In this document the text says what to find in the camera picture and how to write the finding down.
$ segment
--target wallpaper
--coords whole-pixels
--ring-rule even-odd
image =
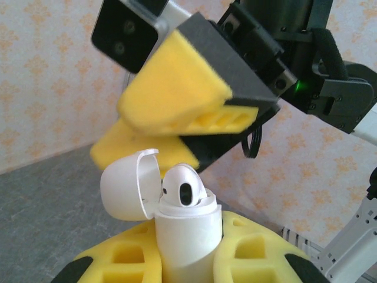
[[[0,173],[98,139],[125,71],[90,42],[101,0],[0,0]]]
[[[215,20],[230,3],[177,2]],[[0,0],[0,172],[92,143],[116,120],[125,72],[90,43],[101,1],[79,3]],[[344,59],[377,70],[376,24],[376,0],[334,1]],[[202,177],[246,216],[326,245],[365,196],[377,148],[281,105],[257,159],[237,146]]]

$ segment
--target white earbud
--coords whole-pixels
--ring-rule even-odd
[[[207,197],[206,188],[196,171],[185,163],[172,167],[163,180],[163,198],[174,206],[195,206]]]

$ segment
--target yellow foam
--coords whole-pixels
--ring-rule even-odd
[[[94,163],[104,170],[112,162],[139,150],[158,149],[157,161],[162,177],[178,163],[199,168],[199,161],[178,137],[147,137],[136,134],[121,119],[91,148]]]
[[[79,254],[92,264],[78,283],[162,282],[154,221],[144,222]]]
[[[224,238],[214,258],[215,283],[302,283],[285,255],[309,259],[273,231],[232,212],[223,212]]]
[[[224,237],[214,257],[214,283],[302,283],[286,254],[309,259],[271,230],[223,212]],[[161,257],[154,221],[144,222],[79,254],[92,264],[78,283],[159,283]]]
[[[117,110],[134,130],[157,134],[214,112],[231,97],[230,87],[175,30],[127,87]],[[174,130],[184,132],[178,124]]]
[[[240,133],[255,122],[257,107],[223,106],[191,119],[175,121],[165,127],[154,129],[153,134],[180,136],[201,134]]]

